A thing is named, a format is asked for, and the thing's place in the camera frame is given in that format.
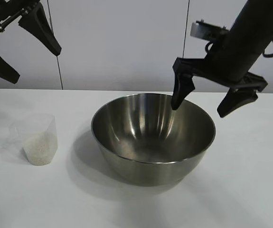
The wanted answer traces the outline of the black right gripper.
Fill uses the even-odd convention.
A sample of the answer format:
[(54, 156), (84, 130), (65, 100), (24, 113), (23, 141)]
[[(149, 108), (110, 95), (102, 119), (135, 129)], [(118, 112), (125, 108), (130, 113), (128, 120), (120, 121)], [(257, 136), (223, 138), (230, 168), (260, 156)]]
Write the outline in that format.
[(267, 86), (262, 76), (249, 72), (258, 56), (242, 47), (224, 47), (224, 40), (225, 36), (221, 36), (219, 40), (211, 41), (212, 47), (204, 58), (178, 57), (175, 60), (172, 110), (177, 110), (186, 96), (195, 90), (194, 76), (230, 88), (217, 108), (221, 118), (258, 99), (256, 90), (263, 91)]

